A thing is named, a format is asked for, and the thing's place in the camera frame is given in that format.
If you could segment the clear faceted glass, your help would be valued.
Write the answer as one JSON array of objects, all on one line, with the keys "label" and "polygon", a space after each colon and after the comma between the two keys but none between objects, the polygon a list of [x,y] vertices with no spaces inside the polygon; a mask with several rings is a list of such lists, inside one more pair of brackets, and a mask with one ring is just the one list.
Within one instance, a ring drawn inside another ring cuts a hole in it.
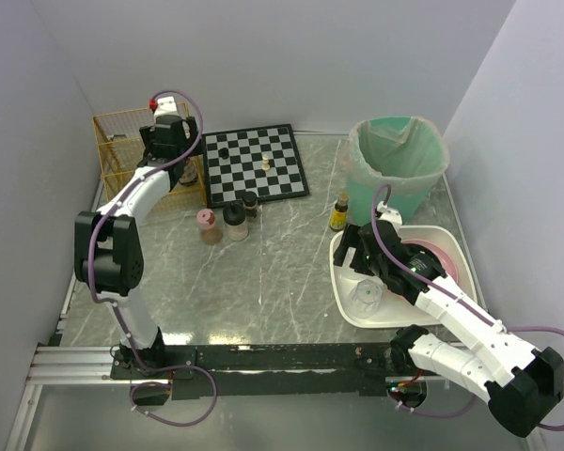
[{"label": "clear faceted glass", "polygon": [[350,291],[348,310],[358,319],[369,319],[378,312],[383,294],[382,283],[362,280]]}]

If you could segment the pink plate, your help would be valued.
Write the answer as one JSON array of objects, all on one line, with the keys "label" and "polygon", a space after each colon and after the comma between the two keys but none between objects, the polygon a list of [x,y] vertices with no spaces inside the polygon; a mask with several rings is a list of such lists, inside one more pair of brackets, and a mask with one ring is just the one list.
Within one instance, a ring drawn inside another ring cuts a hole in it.
[{"label": "pink plate", "polygon": [[404,243],[405,244],[417,243],[430,248],[439,257],[440,263],[444,268],[444,270],[446,271],[446,273],[450,275],[455,280],[456,283],[459,282],[459,272],[455,265],[455,262],[449,256],[449,254],[446,251],[444,251],[441,247],[437,246],[436,244],[433,244],[432,242],[418,240],[418,239],[406,240],[404,241]]}]

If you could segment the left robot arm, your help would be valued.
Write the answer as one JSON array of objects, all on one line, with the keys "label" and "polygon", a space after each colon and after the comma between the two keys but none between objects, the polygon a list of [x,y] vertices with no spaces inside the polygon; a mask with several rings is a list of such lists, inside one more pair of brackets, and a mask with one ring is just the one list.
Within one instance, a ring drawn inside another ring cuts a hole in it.
[{"label": "left robot arm", "polygon": [[94,303],[110,310],[123,360],[143,373],[165,370],[165,344],[139,288],[144,257],[138,224],[178,183],[202,130],[201,117],[156,117],[139,130],[144,153],[130,181],[105,206],[75,218],[75,276]]}]

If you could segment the black plate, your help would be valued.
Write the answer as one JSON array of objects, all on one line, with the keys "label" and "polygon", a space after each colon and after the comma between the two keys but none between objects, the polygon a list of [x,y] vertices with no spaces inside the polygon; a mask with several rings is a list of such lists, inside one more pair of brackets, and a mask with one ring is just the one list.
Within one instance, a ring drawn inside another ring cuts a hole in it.
[{"label": "black plate", "polygon": [[411,258],[427,256],[428,259],[435,261],[436,263],[440,263],[439,257],[430,248],[424,245],[407,243],[406,248]]}]

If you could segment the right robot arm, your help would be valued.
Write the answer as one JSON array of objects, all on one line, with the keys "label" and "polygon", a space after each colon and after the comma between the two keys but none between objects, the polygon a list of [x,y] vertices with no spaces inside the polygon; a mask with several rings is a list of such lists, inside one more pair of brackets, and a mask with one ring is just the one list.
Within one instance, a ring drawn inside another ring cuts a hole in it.
[{"label": "right robot arm", "polygon": [[455,348],[423,326],[405,326],[391,341],[398,372],[430,371],[455,382],[521,438],[562,400],[562,356],[507,330],[460,289],[433,251],[404,242],[390,222],[347,225],[332,239],[330,258],[340,301],[388,295],[431,316],[461,343]]}]

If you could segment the clear vinegar bottle red label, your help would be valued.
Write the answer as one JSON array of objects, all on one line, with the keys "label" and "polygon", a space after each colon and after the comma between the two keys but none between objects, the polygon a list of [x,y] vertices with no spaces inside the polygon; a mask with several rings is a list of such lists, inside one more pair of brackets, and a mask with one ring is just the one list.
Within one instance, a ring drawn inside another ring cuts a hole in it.
[{"label": "clear vinegar bottle red label", "polygon": [[183,187],[193,186],[198,181],[198,169],[196,166],[196,159],[189,158],[183,169],[183,173],[179,180],[179,185]]}]

